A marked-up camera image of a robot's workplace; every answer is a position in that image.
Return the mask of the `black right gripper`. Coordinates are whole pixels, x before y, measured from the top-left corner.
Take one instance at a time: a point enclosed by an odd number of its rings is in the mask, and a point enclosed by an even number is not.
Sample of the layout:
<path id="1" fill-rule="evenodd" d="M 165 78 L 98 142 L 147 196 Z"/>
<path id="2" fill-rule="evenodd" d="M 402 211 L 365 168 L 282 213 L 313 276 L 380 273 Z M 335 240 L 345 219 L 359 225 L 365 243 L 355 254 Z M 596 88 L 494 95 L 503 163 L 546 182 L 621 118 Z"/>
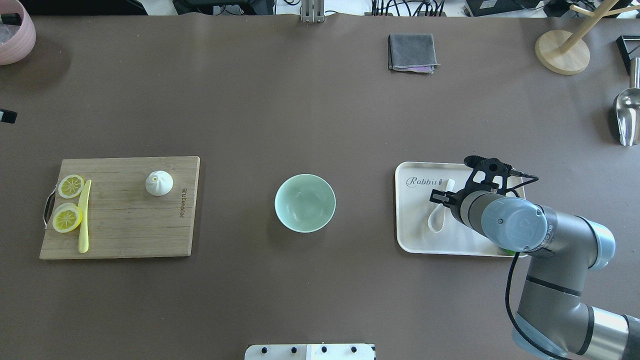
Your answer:
<path id="1" fill-rule="evenodd" d="M 507 180 L 514 169 L 510 164 L 498 158 L 486 158 L 480 155 L 469 155 L 464 158 L 464 164 L 471 168 L 471 174 L 464 187 L 453 194 L 450 190 L 432 189 L 429 202 L 444 207 L 459 206 L 466 196 L 476 191 L 486 191 L 505 196 L 507 194 Z"/>

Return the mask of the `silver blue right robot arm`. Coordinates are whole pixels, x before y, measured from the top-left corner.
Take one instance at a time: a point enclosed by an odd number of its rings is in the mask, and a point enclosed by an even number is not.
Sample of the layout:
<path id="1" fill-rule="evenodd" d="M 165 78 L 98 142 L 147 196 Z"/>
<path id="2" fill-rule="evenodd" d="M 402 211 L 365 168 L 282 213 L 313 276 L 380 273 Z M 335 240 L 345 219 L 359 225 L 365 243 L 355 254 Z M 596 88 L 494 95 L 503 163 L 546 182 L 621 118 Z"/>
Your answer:
<path id="1" fill-rule="evenodd" d="M 522 349 L 544 360 L 566 360 L 576 354 L 592 360 L 637 360 L 639 320 L 583 303 L 588 271 L 604 268 L 615 255 L 613 233 L 605 226 L 537 205 L 515 194 L 508 178 L 538 177 L 515 170 L 498 158 L 469 155 L 471 168 L 460 191 L 434 189 L 430 201 L 450 209 L 466 227 L 499 248 L 520 253 L 530 264 L 516 312 L 505 290 L 512 338 Z"/>

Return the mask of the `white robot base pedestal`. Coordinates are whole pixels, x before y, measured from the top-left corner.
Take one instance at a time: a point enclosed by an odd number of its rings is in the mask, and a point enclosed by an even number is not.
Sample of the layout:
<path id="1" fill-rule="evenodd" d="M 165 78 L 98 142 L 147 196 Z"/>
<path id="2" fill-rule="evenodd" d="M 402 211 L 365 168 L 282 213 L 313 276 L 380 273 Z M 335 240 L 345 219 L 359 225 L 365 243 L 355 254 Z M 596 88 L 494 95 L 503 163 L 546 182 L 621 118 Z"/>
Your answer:
<path id="1" fill-rule="evenodd" d="M 375 360 L 374 344 L 299 343 L 254 344 L 247 347 L 245 360 Z"/>

